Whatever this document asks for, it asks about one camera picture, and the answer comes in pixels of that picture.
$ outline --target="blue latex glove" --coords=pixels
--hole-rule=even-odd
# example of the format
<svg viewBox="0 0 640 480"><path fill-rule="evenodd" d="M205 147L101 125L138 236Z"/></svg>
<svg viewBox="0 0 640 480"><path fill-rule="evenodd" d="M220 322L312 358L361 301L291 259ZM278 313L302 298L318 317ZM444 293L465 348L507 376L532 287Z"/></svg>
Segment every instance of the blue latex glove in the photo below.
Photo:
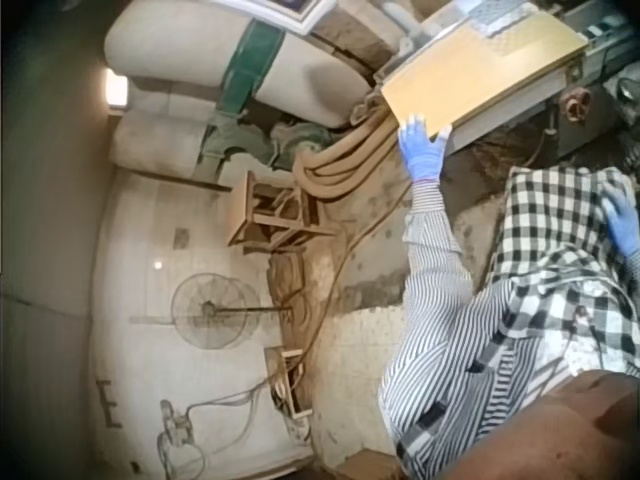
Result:
<svg viewBox="0 0 640 480"><path fill-rule="evenodd" d="M411 115L398 130L400 151L407 170L414 182L440 180L444 152L451 134L451 125L443 128L434 142L427 137L427 126L423 115Z"/></svg>
<svg viewBox="0 0 640 480"><path fill-rule="evenodd" d="M602 194L602 208L607 214L609 236L620 253L628 258L640 250L638 212L620 190L605 186Z"/></svg>

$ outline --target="sleeve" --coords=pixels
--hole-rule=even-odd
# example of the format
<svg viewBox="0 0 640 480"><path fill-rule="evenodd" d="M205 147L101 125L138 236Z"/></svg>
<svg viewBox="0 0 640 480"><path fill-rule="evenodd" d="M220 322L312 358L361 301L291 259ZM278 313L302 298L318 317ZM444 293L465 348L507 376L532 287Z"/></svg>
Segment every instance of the sleeve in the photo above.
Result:
<svg viewBox="0 0 640 480"><path fill-rule="evenodd" d="M632 279L632 291L629 293L631 294L631 299L636 307L636 311L640 312L640 250L636 250L635 253L629 255L624 263Z"/></svg>
<svg viewBox="0 0 640 480"><path fill-rule="evenodd" d="M437 183L414 184L403 240L410 267L404 294L407 326L378 395L395 440L432 400L429 383L434 366L444 355L459 310L472 298L471 276L460 262L460 247Z"/></svg>

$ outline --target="checkered scarf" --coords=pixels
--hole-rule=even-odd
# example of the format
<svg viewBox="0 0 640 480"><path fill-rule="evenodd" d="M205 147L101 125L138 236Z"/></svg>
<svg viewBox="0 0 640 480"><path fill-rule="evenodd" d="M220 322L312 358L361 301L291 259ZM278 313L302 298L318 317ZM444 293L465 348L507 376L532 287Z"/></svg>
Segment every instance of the checkered scarf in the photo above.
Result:
<svg viewBox="0 0 640 480"><path fill-rule="evenodd" d="M633 201L628 177L615 168L514 168L505 219L487 284L510 279L514 297L486 364L506 338L560 333L595 339L601 355L621 354L640 367L640 325L633 280L609 240L600 206L604 184Z"/></svg>

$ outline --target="plywood sheet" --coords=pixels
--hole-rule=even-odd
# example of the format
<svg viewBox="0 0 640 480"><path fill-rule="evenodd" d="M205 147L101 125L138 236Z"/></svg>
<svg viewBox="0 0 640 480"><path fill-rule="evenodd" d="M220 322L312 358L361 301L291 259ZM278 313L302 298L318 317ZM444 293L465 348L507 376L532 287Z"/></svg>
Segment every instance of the plywood sheet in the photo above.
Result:
<svg viewBox="0 0 640 480"><path fill-rule="evenodd" d="M479 113L579 55L586 40L538 12L493 38L465 24L418 55L383 87L398 121L427 119L429 135Z"/></svg>

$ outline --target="flexible duct hose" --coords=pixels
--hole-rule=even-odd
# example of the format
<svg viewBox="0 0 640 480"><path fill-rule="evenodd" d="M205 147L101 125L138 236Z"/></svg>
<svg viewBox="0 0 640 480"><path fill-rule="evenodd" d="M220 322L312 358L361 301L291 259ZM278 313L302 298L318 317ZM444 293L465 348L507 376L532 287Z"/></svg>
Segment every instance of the flexible duct hose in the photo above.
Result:
<svg viewBox="0 0 640 480"><path fill-rule="evenodd" d="M393 150L398 123L386 109L331 147L314 153L302 144L296 154L293 176L309 195L338 198L358 188Z"/></svg>

